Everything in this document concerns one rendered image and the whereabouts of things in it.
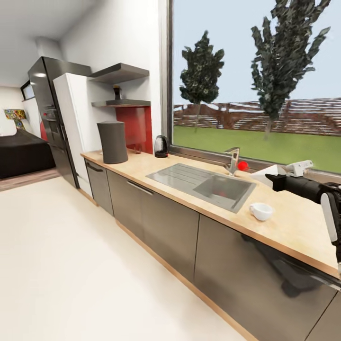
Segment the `paper coffee filter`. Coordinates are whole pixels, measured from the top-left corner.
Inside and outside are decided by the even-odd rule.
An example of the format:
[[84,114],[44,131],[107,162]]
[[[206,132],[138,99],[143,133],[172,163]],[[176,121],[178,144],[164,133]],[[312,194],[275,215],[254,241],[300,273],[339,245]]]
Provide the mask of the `paper coffee filter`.
[[267,177],[265,177],[265,173],[267,174],[273,174],[273,175],[280,175],[280,174],[287,174],[286,171],[280,167],[279,165],[274,165],[271,166],[269,168],[260,170],[258,172],[249,174],[248,176],[252,179],[258,180],[262,183],[264,183],[265,185],[267,185],[268,187],[272,188],[273,186],[273,182],[271,180],[269,180]]

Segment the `bottle of coffee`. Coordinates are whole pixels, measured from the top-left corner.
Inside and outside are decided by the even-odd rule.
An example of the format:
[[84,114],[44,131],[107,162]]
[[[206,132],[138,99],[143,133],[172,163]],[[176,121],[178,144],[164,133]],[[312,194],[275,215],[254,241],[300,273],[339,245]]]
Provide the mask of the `bottle of coffee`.
[[122,89],[119,86],[115,86],[113,88],[113,91],[114,91],[114,95],[115,95],[115,100],[122,99],[122,96],[121,96]]

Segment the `electric kettle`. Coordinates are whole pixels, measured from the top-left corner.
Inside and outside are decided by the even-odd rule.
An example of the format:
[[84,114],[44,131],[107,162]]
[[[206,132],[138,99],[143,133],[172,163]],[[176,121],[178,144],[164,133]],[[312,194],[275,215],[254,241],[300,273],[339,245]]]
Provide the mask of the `electric kettle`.
[[164,135],[158,135],[155,140],[154,155],[156,158],[167,158],[170,142]]

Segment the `coffee cup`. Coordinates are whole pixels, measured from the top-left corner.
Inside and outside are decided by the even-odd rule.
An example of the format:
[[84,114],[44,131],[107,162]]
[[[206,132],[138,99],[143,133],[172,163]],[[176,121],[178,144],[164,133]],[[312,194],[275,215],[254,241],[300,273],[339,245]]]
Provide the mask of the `coffee cup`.
[[252,214],[255,215],[257,220],[260,221],[268,220],[273,213],[273,208],[263,203],[256,203],[254,205],[252,204],[251,206],[249,206],[249,210]]

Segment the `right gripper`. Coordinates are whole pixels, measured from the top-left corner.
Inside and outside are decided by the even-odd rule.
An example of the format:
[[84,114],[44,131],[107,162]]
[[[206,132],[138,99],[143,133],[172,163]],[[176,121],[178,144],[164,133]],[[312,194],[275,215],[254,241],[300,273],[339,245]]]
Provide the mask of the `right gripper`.
[[272,189],[276,192],[287,190],[298,196],[302,196],[302,189],[311,179],[300,177],[288,177],[283,174],[273,175],[265,173],[265,177],[273,182]]

